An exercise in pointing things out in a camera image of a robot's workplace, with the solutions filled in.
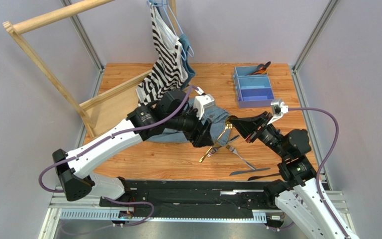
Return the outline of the silver metal knife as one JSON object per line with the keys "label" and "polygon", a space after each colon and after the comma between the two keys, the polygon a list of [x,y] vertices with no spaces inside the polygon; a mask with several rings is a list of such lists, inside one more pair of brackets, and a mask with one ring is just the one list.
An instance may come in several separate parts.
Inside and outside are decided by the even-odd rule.
{"label": "silver metal knife", "polygon": [[208,153],[208,157],[211,157],[213,154],[217,153],[219,151],[220,148],[222,147],[225,147],[227,144],[229,143],[232,143],[233,141],[237,140],[240,138],[240,135],[236,135],[232,138],[230,138],[226,143],[225,145],[216,145],[213,149],[210,150],[210,152]]}

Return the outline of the silver metal fork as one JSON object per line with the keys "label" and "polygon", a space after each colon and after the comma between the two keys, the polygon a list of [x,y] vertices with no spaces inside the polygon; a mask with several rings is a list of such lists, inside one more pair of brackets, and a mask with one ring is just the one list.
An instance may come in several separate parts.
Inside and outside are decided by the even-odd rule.
{"label": "silver metal fork", "polygon": [[233,146],[231,146],[231,145],[226,145],[225,146],[229,151],[231,151],[233,154],[235,154],[236,156],[238,156],[250,169],[252,169],[252,170],[255,170],[256,168],[252,165],[252,164],[250,164],[248,161],[246,161],[239,153],[238,153],[238,150],[235,148],[235,147],[233,147]]}

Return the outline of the gold metal spoon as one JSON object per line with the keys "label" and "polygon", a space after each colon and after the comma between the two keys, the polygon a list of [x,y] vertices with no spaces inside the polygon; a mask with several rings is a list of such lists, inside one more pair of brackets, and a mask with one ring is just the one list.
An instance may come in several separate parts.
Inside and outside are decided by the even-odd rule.
{"label": "gold metal spoon", "polygon": [[222,133],[219,135],[219,137],[215,140],[215,142],[213,143],[213,146],[211,146],[207,152],[203,155],[203,157],[200,158],[199,160],[199,163],[203,163],[204,160],[210,155],[210,152],[214,149],[214,146],[219,142],[219,140],[222,138],[222,136],[226,133],[227,130],[229,129],[232,129],[233,125],[232,123],[230,122],[229,119],[227,119],[225,121],[225,128],[224,130],[222,131]]}

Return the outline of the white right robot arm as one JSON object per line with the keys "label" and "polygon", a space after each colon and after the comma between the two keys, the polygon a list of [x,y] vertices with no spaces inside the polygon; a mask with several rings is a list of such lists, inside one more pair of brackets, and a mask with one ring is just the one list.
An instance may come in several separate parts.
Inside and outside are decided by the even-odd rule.
{"label": "white right robot arm", "polygon": [[264,187],[267,206],[282,210],[309,239],[358,238],[327,197],[306,156],[311,151],[308,131],[293,129],[283,135],[270,123],[272,119],[271,113],[263,112],[227,120],[247,143],[258,139],[282,160],[278,164],[282,179]]}

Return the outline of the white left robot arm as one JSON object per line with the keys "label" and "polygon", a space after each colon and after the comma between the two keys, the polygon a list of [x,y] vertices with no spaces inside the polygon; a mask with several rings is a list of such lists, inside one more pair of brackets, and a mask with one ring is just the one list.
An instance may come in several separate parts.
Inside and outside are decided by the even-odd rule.
{"label": "white left robot arm", "polygon": [[214,97],[200,93],[189,104],[189,94],[171,90],[162,98],[138,106],[113,129],[75,150],[56,150],[52,157],[67,201],[88,195],[119,199],[126,192],[125,180],[94,173],[103,162],[166,129],[182,132],[193,147],[213,146],[212,122],[204,114],[215,105]]}

